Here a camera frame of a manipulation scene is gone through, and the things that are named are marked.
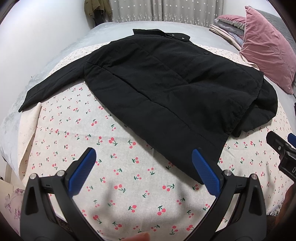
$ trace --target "black jacket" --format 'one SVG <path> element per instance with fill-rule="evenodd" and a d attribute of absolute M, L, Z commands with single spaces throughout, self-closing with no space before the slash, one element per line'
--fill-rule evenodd
<path fill-rule="evenodd" d="M 19 111 L 84 78 L 113 115 L 201 183 L 193 149 L 217 162 L 230 134 L 276 115 L 276 92 L 262 72 L 212 54 L 185 34 L 134 33 L 53 73 L 28 91 Z"/>

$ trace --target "pink pillow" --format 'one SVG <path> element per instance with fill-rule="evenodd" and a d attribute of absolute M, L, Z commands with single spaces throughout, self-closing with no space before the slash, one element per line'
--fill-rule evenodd
<path fill-rule="evenodd" d="M 246 25 L 240 53 L 258 65 L 265 76 L 288 94 L 293 94 L 296 55 L 284 38 L 259 12 L 245 6 Z"/>
<path fill-rule="evenodd" d="M 244 30 L 244 26 L 246 23 L 246 18 L 238 15 L 221 15 L 217 18 L 218 20 L 233 25 L 241 30 Z"/>

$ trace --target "metal screw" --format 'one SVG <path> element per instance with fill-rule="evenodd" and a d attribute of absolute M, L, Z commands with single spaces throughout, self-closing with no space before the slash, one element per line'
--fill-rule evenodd
<path fill-rule="evenodd" d="M 64 170 L 59 170 L 59 171 L 57 172 L 57 176 L 58 176 L 58 177 L 62 177 L 63 175 L 65 175 L 65 171 L 64 171 Z"/>
<path fill-rule="evenodd" d="M 251 178 L 254 179 L 254 180 L 257 180 L 258 179 L 258 176 L 256 174 L 252 174 L 251 175 Z"/>
<path fill-rule="evenodd" d="M 225 170 L 224 174 L 229 177 L 232 175 L 232 172 L 230 170 Z"/>
<path fill-rule="evenodd" d="M 32 173 L 32 174 L 30 175 L 30 179 L 32 179 L 32 180 L 34 180 L 36 177 L 37 177 L 37 174 L 36 174 L 36 173 Z"/>

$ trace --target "star pattern curtain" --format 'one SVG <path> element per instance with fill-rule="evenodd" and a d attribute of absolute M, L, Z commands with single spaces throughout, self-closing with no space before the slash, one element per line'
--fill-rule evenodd
<path fill-rule="evenodd" d="M 109 0 L 113 22 L 170 21 L 209 27 L 223 0 Z"/>

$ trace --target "cherry print bedsheet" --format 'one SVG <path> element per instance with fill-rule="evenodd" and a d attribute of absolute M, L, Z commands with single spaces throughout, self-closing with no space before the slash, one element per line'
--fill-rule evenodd
<path fill-rule="evenodd" d="M 102 45 L 74 51 L 51 73 Z M 238 54 L 199 46 L 249 65 Z M 94 97 L 83 80 L 41 105 L 36 132 L 20 163 L 20 178 L 27 183 L 31 173 L 54 175 L 67 169 L 87 147 L 93 147 L 97 161 L 74 200 L 103 237 L 121 240 L 149 231 L 152 240 L 184 240 L 211 207 L 214 197 L 204 185 L 136 136 Z M 267 212 L 277 208 L 292 184 L 278 171 L 278 154 L 265 141 L 270 130 L 285 139 L 291 131 L 280 103 L 276 117 L 269 123 L 243 132 L 239 138 L 229 137 L 219 160 L 221 169 L 230 169 L 239 176 L 259 176 Z M 57 215 L 63 217 L 54 195 L 50 199 Z M 236 199 L 237 196 L 219 228 L 227 225 Z"/>

